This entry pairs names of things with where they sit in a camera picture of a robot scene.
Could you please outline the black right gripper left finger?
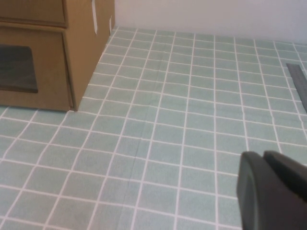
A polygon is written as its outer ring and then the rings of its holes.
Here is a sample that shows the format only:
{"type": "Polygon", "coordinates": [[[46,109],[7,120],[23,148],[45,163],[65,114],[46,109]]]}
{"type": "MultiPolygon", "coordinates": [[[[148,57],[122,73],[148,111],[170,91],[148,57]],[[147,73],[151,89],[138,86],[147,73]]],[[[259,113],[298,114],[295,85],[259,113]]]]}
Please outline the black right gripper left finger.
{"type": "Polygon", "coordinates": [[[236,194],[244,230],[307,228],[307,191],[291,191],[263,155],[242,153],[236,194]]]}

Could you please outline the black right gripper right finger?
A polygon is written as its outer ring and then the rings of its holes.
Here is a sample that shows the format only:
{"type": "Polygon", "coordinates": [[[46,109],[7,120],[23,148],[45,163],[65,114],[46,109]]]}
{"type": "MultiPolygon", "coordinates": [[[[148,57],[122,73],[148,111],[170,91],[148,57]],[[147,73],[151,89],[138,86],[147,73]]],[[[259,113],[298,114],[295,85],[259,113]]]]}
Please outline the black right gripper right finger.
{"type": "Polygon", "coordinates": [[[307,190],[307,167],[276,151],[265,151],[264,160],[291,191],[307,190]]]}

